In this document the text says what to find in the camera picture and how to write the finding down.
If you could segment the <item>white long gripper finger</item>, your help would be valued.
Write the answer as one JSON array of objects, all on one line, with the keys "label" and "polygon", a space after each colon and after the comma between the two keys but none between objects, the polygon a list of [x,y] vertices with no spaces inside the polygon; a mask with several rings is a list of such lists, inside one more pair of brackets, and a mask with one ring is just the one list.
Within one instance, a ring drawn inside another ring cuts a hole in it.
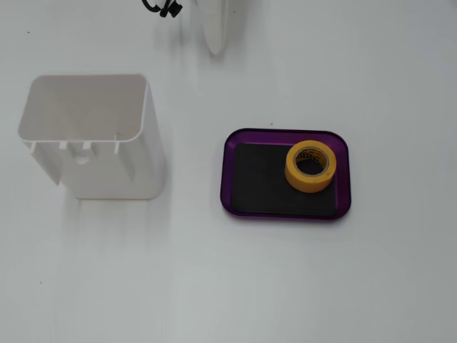
[{"label": "white long gripper finger", "polygon": [[213,55],[219,55],[224,50],[228,5],[228,0],[201,0],[199,2],[204,37]]}]

